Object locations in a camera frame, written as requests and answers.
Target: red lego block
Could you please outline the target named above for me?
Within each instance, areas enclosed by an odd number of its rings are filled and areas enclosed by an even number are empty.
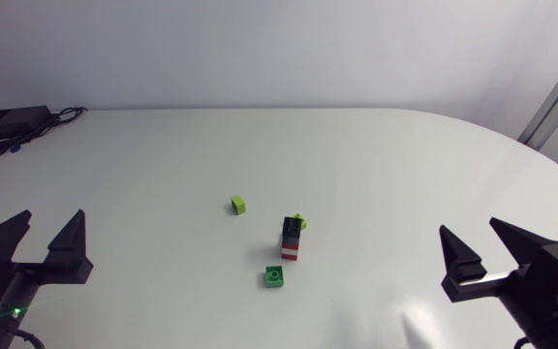
[[[281,248],[287,248],[287,249],[295,249],[295,250],[297,250],[297,249],[298,249],[298,245],[295,244],[295,243],[285,243],[285,242],[283,242],[283,243],[281,244]]]
[[[289,259],[291,261],[296,261],[298,259],[298,256],[296,255],[287,255],[287,254],[282,254],[281,258],[283,259]]]

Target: green lego block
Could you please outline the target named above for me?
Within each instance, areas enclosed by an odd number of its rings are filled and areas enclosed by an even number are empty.
[[[247,203],[240,196],[236,195],[232,198],[232,207],[236,214],[240,215],[247,210]]]
[[[305,218],[303,218],[300,213],[297,213],[294,218],[298,218],[301,220],[300,222],[300,230],[304,230],[305,228],[307,228],[307,221],[305,220]]]
[[[283,268],[281,266],[266,267],[266,287],[283,286]]]

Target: white wall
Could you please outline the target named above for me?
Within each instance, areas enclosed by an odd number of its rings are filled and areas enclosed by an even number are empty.
[[[396,107],[517,137],[558,0],[0,0],[0,108]]]

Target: stacked blocks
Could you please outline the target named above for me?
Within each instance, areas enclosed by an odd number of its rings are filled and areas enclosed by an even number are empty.
[[[232,198],[232,207],[233,207],[233,210],[236,212],[237,215],[240,215],[240,214],[244,213],[245,210],[247,210],[247,206],[246,206],[246,203],[244,202],[244,199],[242,199],[238,195],[236,195]]]
[[[291,261],[298,259],[301,222],[302,220],[299,218],[284,218],[283,234],[281,236],[281,258]]]
[[[266,267],[266,287],[283,286],[283,268],[281,266]]]

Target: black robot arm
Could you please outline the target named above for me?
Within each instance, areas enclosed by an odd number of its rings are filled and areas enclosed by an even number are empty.
[[[82,210],[48,246],[42,263],[13,263],[16,246],[29,230],[27,210],[0,224],[0,349],[10,347],[15,335],[44,347],[31,333],[18,329],[38,288],[45,284],[82,284],[93,269],[85,256],[85,215]]]
[[[447,227],[441,243],[447,275],[443,289],[453,302],[497,297],[537,349],[558,348],[558,241],[492,218],[490,225],[518,262],[518,269],[486,275],[480,256]]]

